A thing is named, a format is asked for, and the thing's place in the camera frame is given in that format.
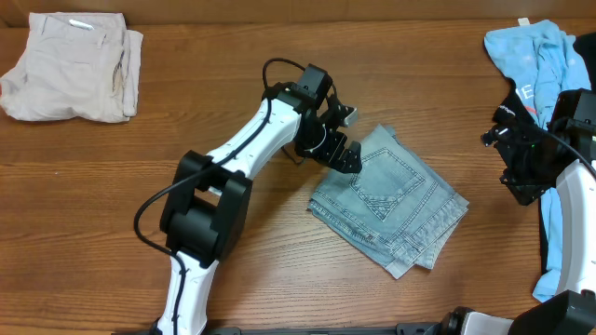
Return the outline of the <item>light blue denim shorts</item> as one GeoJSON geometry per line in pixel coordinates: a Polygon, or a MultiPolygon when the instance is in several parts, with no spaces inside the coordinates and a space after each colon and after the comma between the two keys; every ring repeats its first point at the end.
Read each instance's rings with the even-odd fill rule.
{"type": "Polygon", "coordinates": [[[310,211],[395,278],[415,265],[432,269],[468,201],[390,126],[363,140],[361,162],[358,174],[330,171],[310,211]]]}

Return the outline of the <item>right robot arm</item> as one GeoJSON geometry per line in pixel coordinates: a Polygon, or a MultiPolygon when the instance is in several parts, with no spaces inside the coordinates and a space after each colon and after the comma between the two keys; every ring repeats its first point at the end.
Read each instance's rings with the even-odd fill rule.
{"type": "Polygon", "coordinates": [[[515,319],[458,307],[429,334],[588,334],[595,327],[595,126],[588,119],[553,120],[548,129],[513,118],[482,141],[507,165],[501,181],[526,205],[553,186],[562,204],[562,271],[556,294],[515,319]]]}

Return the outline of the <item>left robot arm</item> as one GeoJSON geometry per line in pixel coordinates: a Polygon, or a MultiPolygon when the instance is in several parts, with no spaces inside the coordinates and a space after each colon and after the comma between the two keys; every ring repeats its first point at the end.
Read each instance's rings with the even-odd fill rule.
{"type": "Polygon", "coordinates": [[[277,83],[265,90],[254,117],[228,142],[206,155],[190,151],[177,167],[160,219],[171,275],[165,310],[152,334],[200,334],[218,264],[241,235],[255,176],[292,142],[301,155],[341,173],[361,170],[360,145],[347,144],[339,127],[358,118],[337,95],[277,83]]]}

